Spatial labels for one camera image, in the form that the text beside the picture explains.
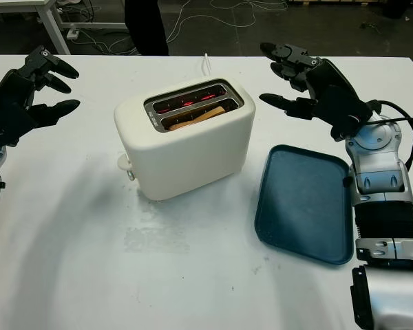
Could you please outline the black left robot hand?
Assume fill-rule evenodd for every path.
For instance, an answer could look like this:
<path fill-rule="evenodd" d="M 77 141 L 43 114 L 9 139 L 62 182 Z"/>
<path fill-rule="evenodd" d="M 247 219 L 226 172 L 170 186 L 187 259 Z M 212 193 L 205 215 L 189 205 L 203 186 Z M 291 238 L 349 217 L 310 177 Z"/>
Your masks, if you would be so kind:
<path fill-rule="evenodd" d="M 53 126 L 78 108 L 81 102 L 73 99 L 54 106 L 33 103 L 35 93 L 45 87 L 63 94 L 71 92 L 57 74 L 70 79 L 79 77 L 76 69 L 44 46 L 27 55 L 22 67 L 6 73 L 0 82 L 0 135 L 17 129 Z"/>

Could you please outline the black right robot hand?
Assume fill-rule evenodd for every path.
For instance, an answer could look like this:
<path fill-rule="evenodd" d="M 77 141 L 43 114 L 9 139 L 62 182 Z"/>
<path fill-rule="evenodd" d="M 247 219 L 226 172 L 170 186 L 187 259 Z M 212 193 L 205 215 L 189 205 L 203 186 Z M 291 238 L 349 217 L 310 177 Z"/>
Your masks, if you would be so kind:
<path fill-rule="evenodd" d="M 312 57 L 304 48 L 263 42 L 262 53 L 271 60 L 271 70 L 308 98 L 287 100 L 263 93 L 260 100 L 285 111 L 286 115 L 312 120 L 319 118 L 341 131 L 355 130 L 367 122 L 372 110 L 360 100 L 347 78 L 328 59 Z"/>

